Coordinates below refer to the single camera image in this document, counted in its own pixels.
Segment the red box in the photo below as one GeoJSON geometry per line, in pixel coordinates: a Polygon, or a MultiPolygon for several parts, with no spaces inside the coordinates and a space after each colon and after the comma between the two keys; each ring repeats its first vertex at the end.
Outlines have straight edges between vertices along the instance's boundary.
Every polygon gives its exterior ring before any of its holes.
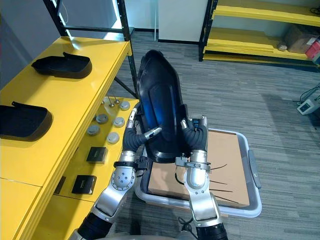
{"type": "Polygon", "coordinates": [[[305,54],[310,58],[313,59],[317,53],[320,52],[320,43],[315,41],[311,47],[305,52],[305,54]]]}

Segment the white plastic tray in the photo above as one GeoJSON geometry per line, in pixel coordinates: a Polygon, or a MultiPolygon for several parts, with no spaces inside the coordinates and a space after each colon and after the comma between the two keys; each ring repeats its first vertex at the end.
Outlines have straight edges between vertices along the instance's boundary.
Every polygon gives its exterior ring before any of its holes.
{"type": "MultiPolygon", "coordinates": [[[[247,138],[243,134],[235,131],[226,131],[226,130],[220,130],[220,129],[214,129],[214,128],[210,128],[209,130],[225,132],[225,133],[233,133],[237,135],[241,158],[242,158],[244,176],[246,181],[246,187],[247,187],[248,196],[249,196],[249,206],[239,207],[239,208],[219,206],[220,212],[222,214],[245,217],[245,218],[255,218],[259,216],[262,211],[262,203],[261,203],[259,189],[258,189],[258,187],[261,188],[260,179],[257,172],[256,160],[252,150],[249,149],[247,138]]],[[[144,150],[143,155],[147,156],[146,150],[144,150]]],[[[141,177],[138,178],[134,191],[137,197],[145,201],[146,203],[163,205],[167,207],[184,208],[187,210],[190,209],[189,201],[145,193],[141,190],[140,183],[141,183],[141,177]]]]}

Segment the bin handle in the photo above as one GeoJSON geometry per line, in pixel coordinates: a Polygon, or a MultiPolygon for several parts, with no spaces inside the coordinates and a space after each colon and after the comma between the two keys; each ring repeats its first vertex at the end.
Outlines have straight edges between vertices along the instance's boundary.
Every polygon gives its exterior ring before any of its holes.
{"type": "Polygon", "coordinates": [[[249,155],[250,170],[251,170],[251,174],[253,176],[254,183],[258,189],[261,189],[261,182],[260,182],[260,177],[258,174],[258,168],[257,168],[256,157],[254,155],[254,151],[249,150],[248,155],[249,155]]]}

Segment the white device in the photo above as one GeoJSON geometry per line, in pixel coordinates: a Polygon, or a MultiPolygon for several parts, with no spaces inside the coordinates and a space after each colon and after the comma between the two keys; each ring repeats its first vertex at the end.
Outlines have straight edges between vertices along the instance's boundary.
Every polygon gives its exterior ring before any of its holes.
{"type": "Polygon", "coordinates": [[[308,98],[297,108],[297,110],[302,115],[307,115],[307,114],[313,113],[318,108],[320,108],[320,98],[317,97],[317,98],[308,98]]]}

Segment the cardboard sheet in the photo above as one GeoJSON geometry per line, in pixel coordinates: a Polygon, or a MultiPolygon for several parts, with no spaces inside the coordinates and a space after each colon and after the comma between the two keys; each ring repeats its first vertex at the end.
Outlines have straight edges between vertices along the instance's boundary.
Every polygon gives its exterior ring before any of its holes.
{"type": "MultiPolygon", "coordinates": [[[[207,160],[211,163],[212,168],[209,174],[210,180],[220,182],[210,182],[209,185],[210,189],[215,189],[212,190],[212,193],[216,196],[218,203],[230,207],[248,206],[248,190],[237,135],[210,131],[207,160]]],[[[174,163],[154,162],[148,186],[149,192],[188,200],[189,195],[186,188],[175,179],[175,170],[178,179],[183,182],[184,167],[176,168],[174,163]]]]}

